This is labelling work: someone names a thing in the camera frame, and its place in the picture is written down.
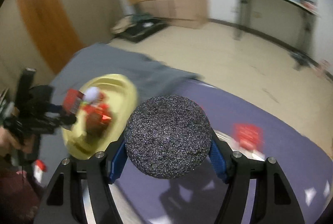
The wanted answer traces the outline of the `person left hand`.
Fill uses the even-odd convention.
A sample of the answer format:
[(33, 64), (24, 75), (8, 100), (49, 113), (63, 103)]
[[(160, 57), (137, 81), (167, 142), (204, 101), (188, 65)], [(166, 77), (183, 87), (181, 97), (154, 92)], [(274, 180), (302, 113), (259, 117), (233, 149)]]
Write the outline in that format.
[(0, 128), (0, 150), (1, 156), (6, 156), (11, 154), (13, 149), (21, 150), (24, 153), (32, 153), (34, 147), (35, 135), (31, 135), (29, 138), (25, 139), (22, 145), (17, 138), (12, 136), (12, 134), (4, 129), (2, 126)]

